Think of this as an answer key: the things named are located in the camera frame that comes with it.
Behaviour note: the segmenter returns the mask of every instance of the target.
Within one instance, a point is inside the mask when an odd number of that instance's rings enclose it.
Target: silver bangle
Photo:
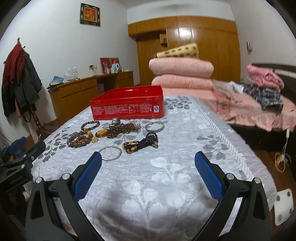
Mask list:
[[[159,129],[157,129],[157,130],[148,130],[148,127],[151,126],[151,125],[153,125],[153,124],[160,124],[160,125],[162,125],[162,127],[159,128]],[[161,122],[161,121],[150,122],[150,123],[148,123],[147,125],[145,125],[145,130],[148,131],[149,133],[150,133],[150,132],[155,132],[155,133],[156,133],[156,132],[160,132],[160,131],[162,131],[164,128],[165,128],[165,125],[164,125],[164,123]]]
[[[105,147],[103,147],[101,150],[99,150],[99,153],[100,153],[102,150],[105,150],[105,149],[107,149],[107,148],[115,148],[115,149],[119,150],[119,154],[118,154],[116,157],[111,158],[111,159],[106,159],[106,158],[102,157],[102,160],[104,160],[104,161],[113,161],[113,160],[116,160],[116,159],[119,158],[119,157],[121,156],[121,154],[122,154],[122,150],[121,150],[119,147],[117,147],[117,146],[113,146],[113,145],[109,145],[109,146],[105,146]]]

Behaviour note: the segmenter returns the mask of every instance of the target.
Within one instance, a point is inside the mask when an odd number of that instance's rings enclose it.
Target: wooden wardrobe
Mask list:
[[[153,54],[194,42],[199,58],[214,65],[211,78],[240,81],[239,41],[233,21],[201,16],[156,18],[129,24],[128,34],[137,41],[141,85],[150,85],[155,77],[148,67]],[[163,36],[166,44],[161,44]]]

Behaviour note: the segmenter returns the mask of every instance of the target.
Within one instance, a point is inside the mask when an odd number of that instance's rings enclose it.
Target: metal screw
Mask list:
[[[256,177],[256,178],[254,179],[254,182],[256,182],[257,184],[259,184],[259,183],[261,183],[261,180],[260,180],[259,178]]]
[[[35,180],[36,183],[40,183],[41,181],[42,181],[42,178],[41,178],[41,177],[38,177],[38,178],[36,178],[36,180]]]
[[[226,174],[226,177],[227,177],[227,179],[229,179],[229,180],[233,180],[233,179],[234,179],[234,175],[231,174],[231,173],[227,173],[227,174]]]
[[[64,180],[68,180],[69,177],[70,177],[70,174],[69,174],[69,173],[65,173],[65,174],[62,176],[62,178],[63,178]]]

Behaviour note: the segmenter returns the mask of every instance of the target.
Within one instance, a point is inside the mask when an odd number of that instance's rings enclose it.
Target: dark plaid clothing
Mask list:
[[[282,111],[281,93],[271,92],[260,88],[256,84],[244,83],[244,93],[253,97],[263,110]]]

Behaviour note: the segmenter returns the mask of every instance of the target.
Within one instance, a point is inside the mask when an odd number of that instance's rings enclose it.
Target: red box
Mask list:
[[[163,90],[159,85],[112,89],[90,102],[94,120],[151,119],[164,116]]]

